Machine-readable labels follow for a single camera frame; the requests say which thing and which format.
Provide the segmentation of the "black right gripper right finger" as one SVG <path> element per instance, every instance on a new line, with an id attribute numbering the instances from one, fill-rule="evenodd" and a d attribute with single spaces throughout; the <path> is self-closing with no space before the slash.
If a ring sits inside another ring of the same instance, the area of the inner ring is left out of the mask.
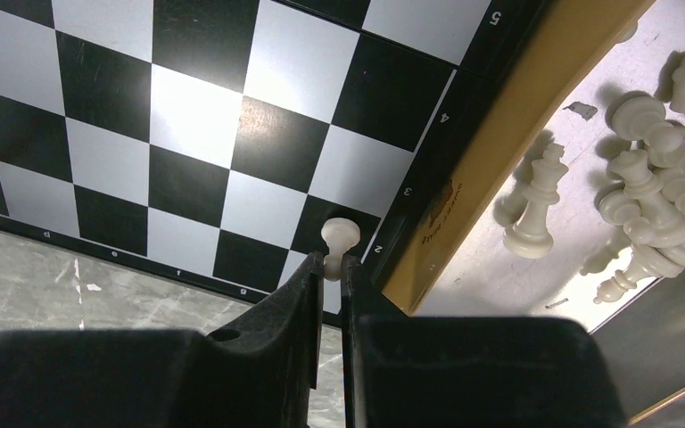
<path id="1" fill-rule="evenodd" d="M 560 317 L 410 317 L 341 265 L 349 427 L 623 427 L 598 345 Z"/>

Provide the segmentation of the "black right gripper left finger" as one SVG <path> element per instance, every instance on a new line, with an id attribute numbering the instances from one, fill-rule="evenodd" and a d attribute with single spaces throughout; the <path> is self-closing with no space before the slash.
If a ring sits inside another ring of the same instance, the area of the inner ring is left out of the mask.
<path id="1" fill-rule="evenodd" d="M 0 332 L 0 427 L 304 427 L 323 258 L 211 333 Z"/>

